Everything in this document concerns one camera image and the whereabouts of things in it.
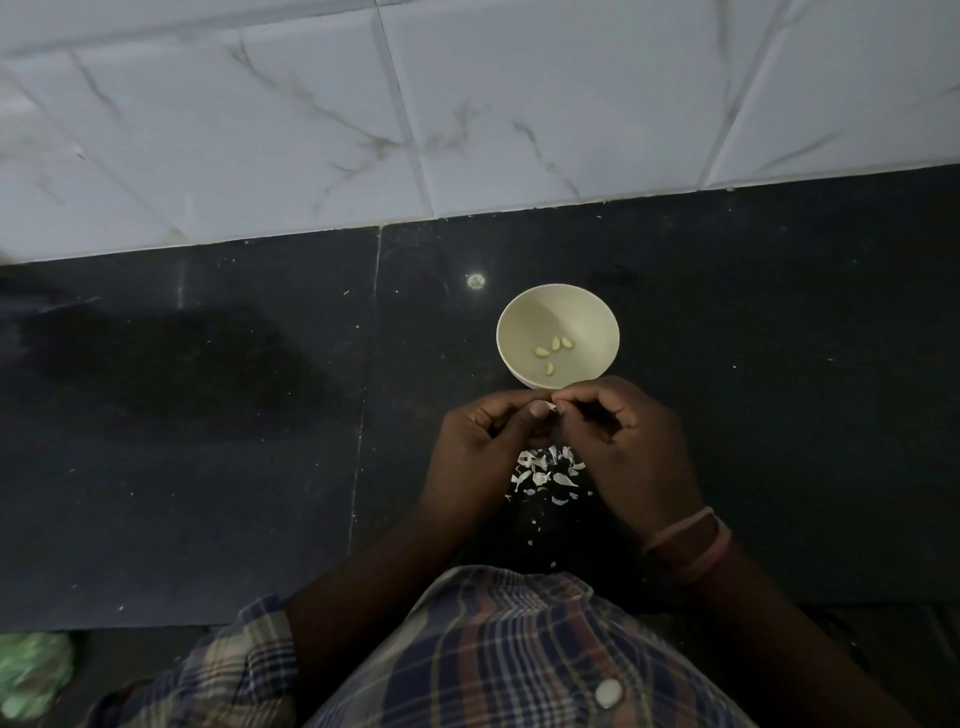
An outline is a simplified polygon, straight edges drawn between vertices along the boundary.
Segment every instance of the right hand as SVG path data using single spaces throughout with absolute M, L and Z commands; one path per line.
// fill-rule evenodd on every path
M 552 399 L 564 441 L 584 459 L 603 500 L 642 542 L 704 507 L 680 419 L 639 387 L 604 376 L 571 384 Z M 577 405 L 591 403 L 616 424 L 585 418 Z

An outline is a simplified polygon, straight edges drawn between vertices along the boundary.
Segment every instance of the wristband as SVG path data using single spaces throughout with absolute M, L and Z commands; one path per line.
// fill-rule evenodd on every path
M 730 541 L 733 537 L 733 532 L 720 519 L 717 519 L 717 525 L 719 526 L 719 530 L 717 531 L 716 538 L 713 539 L 713 543 L 710 544 L 709 548 L 685 567 L 674 569 L 673 580 L 681 586 L 686 586 L 687 584 L 692 584 L 695 582 L 697 579 L 715 567 L 716 563 L 723 558 L 725 553 L 727 553 L 727 548 L 730 547 Z
M 646 545 L 643 547 L 643 553 L 649 553 L 650 551 L 655 549 L 657 546 L 663 546 L 667 541 L 672 539 L 678 533 L 680 533 L 681 531 L 686 531 L 691 525 L 693 525 L 694 523 L 699 523 L 704 518 L 709 516 L 711 513 L 713 513 L 712 508 L 709 508 L 709 507 L 703 508 L 702 510 L 699 510 L 696 513 L 694 513 L 692 516 L 687 516 L 682 521 L 677 521 L 672 525 L 668 525 L 662 531 L 658 531 L 657 533 L 654 534 L 654 537 L 650 539 L 650 541 L 648 541 Z

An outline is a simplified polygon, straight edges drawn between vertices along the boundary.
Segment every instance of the green plastic bag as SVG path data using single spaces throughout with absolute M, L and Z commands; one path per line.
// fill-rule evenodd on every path
M 0 635 L 0 713 L 5 718 L 42 716 L 72 676 L 73 644 L 67 635 Z

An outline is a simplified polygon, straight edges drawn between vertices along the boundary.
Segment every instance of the white marble tile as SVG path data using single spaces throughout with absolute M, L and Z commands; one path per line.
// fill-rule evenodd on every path
M 960 158 L 960 3 L 800 0 L 708 182 Z
M 373 0 L 0 0 L 0 52 L 19 53 L 251 13 L 321 14 L 373 4 Z
M 0 264 L 178 242 L 0 76 Z
M 198 241 L 425 215 L 376 10 L 12 62 Z
M 381 9 L 439 215 L 696 186 L 769 0 Z

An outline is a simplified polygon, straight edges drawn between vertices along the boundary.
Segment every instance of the bowl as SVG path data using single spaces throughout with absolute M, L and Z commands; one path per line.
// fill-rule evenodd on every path
M 554 351 L 554 337 L 573 347 L 561 344 Z M 507 303 L 496 322 L 496 347 L 507 369 L 528 387 L 563 389 L 607 371 L 620 348 L 620 327 L 610 307 L 587 289 L 547 283 Z M 537 356 L 537 348 L 549 354 Z M 552 375 L 547 364 L 553 364 Z

